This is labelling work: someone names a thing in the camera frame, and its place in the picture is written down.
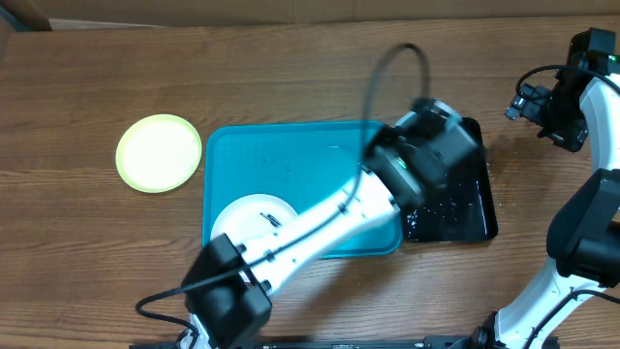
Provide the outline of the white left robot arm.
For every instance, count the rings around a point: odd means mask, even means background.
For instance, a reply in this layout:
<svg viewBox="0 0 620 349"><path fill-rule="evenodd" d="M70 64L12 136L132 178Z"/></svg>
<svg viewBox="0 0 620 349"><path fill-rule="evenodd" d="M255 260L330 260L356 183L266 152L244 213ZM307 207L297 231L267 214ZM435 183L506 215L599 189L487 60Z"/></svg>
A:
<svg viewBox="0 0 620 349"><path fill-rule="evenodd" d="M190 313L181 348L233 348L269 320L272 300L310 262L403 210L423 206L478 160L480 142L457 111L422 102L364 148L356 176L289 222L262 224L233 214L236 226L200 252L181 283Z"/></svg>

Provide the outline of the pink plate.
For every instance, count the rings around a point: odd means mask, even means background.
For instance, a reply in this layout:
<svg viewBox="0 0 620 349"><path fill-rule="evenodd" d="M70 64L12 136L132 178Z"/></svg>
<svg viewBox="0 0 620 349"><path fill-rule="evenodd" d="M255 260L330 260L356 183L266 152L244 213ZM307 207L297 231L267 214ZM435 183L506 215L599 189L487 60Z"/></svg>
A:
<svg viewBox="0 0 620 349"><path fill-rule="evenodd" d="M233 244L261 238L297 218L296 211L282 199L252 194L226 206L217 216L210 239L227 235Z"/></svg>

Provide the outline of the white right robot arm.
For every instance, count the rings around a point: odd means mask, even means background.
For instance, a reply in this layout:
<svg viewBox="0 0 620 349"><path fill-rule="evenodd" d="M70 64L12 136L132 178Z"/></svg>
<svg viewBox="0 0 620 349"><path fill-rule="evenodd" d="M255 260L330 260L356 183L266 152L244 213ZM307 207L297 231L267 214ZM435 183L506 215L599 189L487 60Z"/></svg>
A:
<svg viewBox="0 0 620 349"><path fill-rule="evenodd" d="M555 348L553 331L581 304L619 283L619 57L615 33L574 35L555 86L520 79L506 111L540 126L540 137L571 152L590 144L590 178L551 221L547 260L517 298L451 348Z"/></svg>

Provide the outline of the yellow plate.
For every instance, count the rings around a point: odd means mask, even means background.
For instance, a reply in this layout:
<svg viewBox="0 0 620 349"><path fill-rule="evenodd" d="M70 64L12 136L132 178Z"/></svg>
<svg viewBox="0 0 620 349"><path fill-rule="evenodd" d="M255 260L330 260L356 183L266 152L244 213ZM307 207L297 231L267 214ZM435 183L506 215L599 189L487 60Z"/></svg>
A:
<svg viewBox="0 0 620 349"><path fill-rule="evenodd" d="M122 180L143 193L163 193L183 185L202 158L202 140L186 119L168 113L147 116L122 135L115 166Z"/></svg>

